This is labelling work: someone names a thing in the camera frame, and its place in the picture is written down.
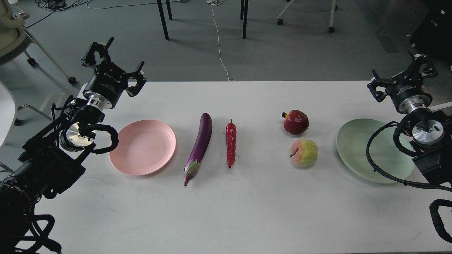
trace eggplant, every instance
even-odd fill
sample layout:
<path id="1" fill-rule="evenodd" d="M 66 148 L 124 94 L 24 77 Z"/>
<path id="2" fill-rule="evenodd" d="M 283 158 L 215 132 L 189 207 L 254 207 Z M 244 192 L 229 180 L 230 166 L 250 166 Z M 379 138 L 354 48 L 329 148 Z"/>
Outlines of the eggplant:
<path id="1" fill-rule="evenodd" d="M 187 164 L 184 169 L 184 186 L 187 186 L 188 181 L 195 177 L 199 170 L 199 164 L 206 153 L 209 145 L 210 137 L 212 136 L 212 118 L 209 114 L 204 113 L 201 115 L 201 121 L 199 123 L 198 137 L 196 138 L 195 145 L 193 146 L 192 153 L 188 158 Z"/>

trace fake fruit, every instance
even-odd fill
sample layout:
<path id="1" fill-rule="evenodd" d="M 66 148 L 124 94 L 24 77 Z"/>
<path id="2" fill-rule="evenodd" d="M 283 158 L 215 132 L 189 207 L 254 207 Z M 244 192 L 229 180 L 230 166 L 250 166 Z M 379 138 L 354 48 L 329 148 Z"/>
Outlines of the fake fruit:
<path id="1" fill-rule="evenodd" d="M 184 186 L 187 186 L 188 181 L 195 177 L 199 169 L 199 164 L 206 153 L 207 146 L 209 145 L 210 137 L 212 136 L 212 118 L 209 114 L 204 113 L 201 115 L 201 121 L 199 123 L 198 136 L 193 146 L 192 153 L 188 158 L 187 164 L 184 169 Z"/>
<path id="2" fill-rule="evenodd" d="M 282 117 L 284 129 L 292 135 L 302 134 L 309 127 L 308 116 L 299 110 L 292 110 L 289 114 L 282 113 Z"/>
<path id="3" fill-rule="evenodd" d="M 237 128 L 231 122 L 226 125 L 226 162 L 229 168 L 235 162 L 235 138 L 237 137 Z"/>
<path id="4" fill-rule="evenodd" d="M 291 147 L 293 163 L 301 167 L 309 167 L 317 161 L 319 149 L 314 141 L 309 139 L 299 139 Z"/>

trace caster wheel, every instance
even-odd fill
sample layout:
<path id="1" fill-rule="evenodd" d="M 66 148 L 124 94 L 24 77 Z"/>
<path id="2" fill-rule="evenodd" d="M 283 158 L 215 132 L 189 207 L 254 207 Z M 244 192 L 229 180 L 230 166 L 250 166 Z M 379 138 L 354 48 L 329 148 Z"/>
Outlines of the caster wheel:
<path id="1" fill-rule="evenodd" d="M 33 66 L 33 65 L 36 64 L 36 61 L 35 61 L 33 58 L 29 58 L 29 59 L 27 59 L 27 63 L 28 63 L 29 65 Z"/>
<path id="2" fill-rule="evenodd" d="M 77 83 L 77 80 L 76 80 L 74 77 L 70 77 L 69 79 L 67 79 L 67 81 L 68 81 L 69 84 L 71 84 L 71 85 Z"/>

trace pink plate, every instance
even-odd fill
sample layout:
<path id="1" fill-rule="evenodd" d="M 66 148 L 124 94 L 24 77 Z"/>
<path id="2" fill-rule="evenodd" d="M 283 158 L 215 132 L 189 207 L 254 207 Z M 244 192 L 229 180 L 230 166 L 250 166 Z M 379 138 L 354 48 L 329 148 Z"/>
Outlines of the pink plate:
<path id="1" fill-rule="evenodd" d="M 176 149 L 176 136 L 164 122 L 141 120 L 118 133 L 119 145 L 110 152 L 113 166 L 129 175 L 145 175 L 161 169 Z"/>

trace apple stem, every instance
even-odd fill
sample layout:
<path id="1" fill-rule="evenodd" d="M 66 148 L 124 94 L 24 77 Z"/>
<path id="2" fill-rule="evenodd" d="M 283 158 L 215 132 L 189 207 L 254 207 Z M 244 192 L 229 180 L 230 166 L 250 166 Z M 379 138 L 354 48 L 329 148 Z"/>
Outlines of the apple stem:
<path id="1" fill-rule="evenodd" d="M 298 152 L 298 148 L 295 148 L 295 152 L 293 152 L 293 154 L 289 155 L 289 157 L 294 156 L 297 152 Z"/>

